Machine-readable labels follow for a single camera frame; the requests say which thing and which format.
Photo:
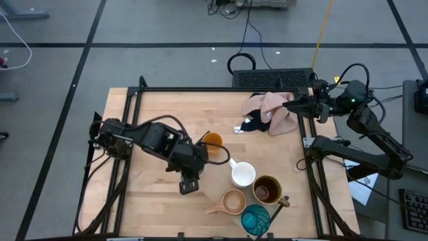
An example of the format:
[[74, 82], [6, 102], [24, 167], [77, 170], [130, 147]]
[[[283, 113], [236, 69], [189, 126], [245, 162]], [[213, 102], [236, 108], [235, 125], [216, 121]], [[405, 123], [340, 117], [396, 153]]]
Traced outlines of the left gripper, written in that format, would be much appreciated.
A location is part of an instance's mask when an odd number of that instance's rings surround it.
[[177, 145], [168, 161], [166, 172], [179, 172], [179, 191], [187, 195], [199, 189], [199, 175], [208, 159], [207, 148], [202, 145]]

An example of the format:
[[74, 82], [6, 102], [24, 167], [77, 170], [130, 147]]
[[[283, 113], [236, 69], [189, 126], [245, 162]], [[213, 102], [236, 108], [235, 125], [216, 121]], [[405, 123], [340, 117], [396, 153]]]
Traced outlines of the brown glazed mug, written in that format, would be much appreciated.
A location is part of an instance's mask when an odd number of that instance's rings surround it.
[[257, 177], [252, 185], [252, 192], [257, 201], [265, 205], [279, 204], [288, 208], [289, 197], [283, 195], [279, 181], [270, 175]]

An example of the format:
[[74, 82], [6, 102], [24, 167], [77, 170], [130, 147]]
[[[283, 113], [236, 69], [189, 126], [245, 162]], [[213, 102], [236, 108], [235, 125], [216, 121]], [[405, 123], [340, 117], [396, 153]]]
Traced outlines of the white paper sheet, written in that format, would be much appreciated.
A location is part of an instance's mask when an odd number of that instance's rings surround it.
[[368, 203], [372, 188], [375, 186], [378, 176], [378, 173], [374, 173], [357, 179], [356, 181], [349, 182], [348, 185], [352, 198], [365, 206]]

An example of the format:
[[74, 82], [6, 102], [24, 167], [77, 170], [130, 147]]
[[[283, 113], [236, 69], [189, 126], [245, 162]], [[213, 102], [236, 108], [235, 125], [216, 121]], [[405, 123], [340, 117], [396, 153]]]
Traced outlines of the grey equipment box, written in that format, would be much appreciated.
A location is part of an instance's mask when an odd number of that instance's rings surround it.
[[271, 7], [277, 9], [287, 9], [294, 7], [298, 0], [231, 0], [237, 7]]

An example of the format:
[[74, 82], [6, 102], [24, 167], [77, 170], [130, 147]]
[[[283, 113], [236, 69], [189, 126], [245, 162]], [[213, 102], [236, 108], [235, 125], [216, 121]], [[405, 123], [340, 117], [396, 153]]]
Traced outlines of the black desk device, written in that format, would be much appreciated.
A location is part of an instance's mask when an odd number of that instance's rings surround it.
[[418, 80], [417, 87], [414, 94], [415, 112], [428, 115], [428, 79]]

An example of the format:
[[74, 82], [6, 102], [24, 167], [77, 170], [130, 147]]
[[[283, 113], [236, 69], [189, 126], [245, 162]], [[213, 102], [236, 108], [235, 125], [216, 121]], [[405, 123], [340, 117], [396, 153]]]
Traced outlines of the orange cup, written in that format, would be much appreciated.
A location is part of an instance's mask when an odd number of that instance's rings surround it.
[[203, 143], [207, 147], [210, 155], [216, 155], [220, 153], [223, 139], [218, 133], [207, 133], [203, 137]]

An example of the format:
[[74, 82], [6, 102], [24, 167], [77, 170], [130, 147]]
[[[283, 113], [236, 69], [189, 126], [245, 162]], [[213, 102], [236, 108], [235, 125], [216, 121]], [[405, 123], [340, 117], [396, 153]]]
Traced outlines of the pink cloth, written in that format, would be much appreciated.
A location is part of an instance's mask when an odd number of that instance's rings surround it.
[[290, 92], [253, 93], [243, 103], [241, 112], [243, 116], [248, 116], [249, 112], [260, 109], [261, 120], [264, 123], [271, 121], [268, 134], [271, 136], [281, 135], [298, 127], [297, 114], [282, 106], [283, 102], [293, 99], [294, 95]]

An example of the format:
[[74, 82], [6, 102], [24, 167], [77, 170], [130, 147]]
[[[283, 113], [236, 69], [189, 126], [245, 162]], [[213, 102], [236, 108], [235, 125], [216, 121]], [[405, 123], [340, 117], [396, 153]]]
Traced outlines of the navy blue cloth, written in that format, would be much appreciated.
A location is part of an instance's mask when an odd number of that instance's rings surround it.
[[252, 132], [252, 131], [261, 131], [266, 132], [269, 130], [271, 121], [264, 123], [261, 120], [261, 111], [260, 109], [253, 110], [247, 114], [251, 117], [249, 121], [245, 120], [240, 126], [241, 131]]

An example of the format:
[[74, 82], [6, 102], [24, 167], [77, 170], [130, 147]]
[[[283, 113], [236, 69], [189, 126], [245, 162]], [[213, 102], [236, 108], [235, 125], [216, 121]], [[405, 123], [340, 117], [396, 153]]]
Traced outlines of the grey desk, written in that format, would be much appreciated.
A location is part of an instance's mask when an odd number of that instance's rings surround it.
[[[403, 133], [402, 143], [414, 158], [407, 163], [404, 177], [387, 181], [387, 194], [398, 200], [399, 190], [416, 191], [428, 197], [428, 114], [415, 111], [415, 93], [418, 82], [403, 82]], [[387, 202], [386, 238], [402, 241], [428, 241], [428, 234], [404, 229], [401, 207]]]

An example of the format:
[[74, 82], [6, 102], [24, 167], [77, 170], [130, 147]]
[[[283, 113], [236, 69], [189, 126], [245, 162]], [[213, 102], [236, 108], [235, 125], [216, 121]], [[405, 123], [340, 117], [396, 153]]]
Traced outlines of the black keyboard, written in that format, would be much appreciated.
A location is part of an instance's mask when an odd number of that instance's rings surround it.
[[428, 235], [428, 194], [399, 189], [399, 197], [404, 229]]

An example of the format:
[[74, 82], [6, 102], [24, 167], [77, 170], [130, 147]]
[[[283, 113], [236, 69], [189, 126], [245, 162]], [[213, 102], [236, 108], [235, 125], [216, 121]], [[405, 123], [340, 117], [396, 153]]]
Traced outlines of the black computer case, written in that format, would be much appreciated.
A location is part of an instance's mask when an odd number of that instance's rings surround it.
[[233, 73], [235, 88], [289, 89], [307, 87], [316, 79], [311, 68], [286, 68], [272, 70], [236, 70]]

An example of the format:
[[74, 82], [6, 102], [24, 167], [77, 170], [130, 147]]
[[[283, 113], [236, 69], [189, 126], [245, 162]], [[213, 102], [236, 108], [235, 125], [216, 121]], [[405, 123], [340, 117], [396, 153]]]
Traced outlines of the white mug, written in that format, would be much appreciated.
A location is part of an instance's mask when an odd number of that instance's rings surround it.
[[234, 159], [229, 160], [231, 167], [231, 180], [235, 187], [246, 188], [250, 186], [256, 178], [256, 172], [248, 162], [236, 162]]

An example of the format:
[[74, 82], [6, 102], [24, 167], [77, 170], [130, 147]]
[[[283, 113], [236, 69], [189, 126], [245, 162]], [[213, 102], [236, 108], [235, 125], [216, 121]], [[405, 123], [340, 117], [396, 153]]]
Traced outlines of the wooden cup with handle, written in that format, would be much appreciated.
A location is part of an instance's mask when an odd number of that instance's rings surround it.
[[231, 216], [241, 214], [247, 206], [247, 198], [245, 194], [238, 189], [230, 189], [226, 191], [218, 203], [205, 210], [206, 214], [214, 214], [223, 212]]

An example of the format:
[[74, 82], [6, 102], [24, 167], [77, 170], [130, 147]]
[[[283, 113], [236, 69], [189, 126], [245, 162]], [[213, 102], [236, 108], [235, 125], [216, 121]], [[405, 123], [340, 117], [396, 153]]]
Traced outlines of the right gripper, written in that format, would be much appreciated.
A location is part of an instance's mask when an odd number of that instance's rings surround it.
[[283, 102], [282, 106], [295, 114], [306, 118], [316, 118], [319, 123], [325, 123], [333, 105], [330, 91], [334, 87], [335, 84], [330, 84], [325, 80], [315, 80], [311, 83], [312, 95]]

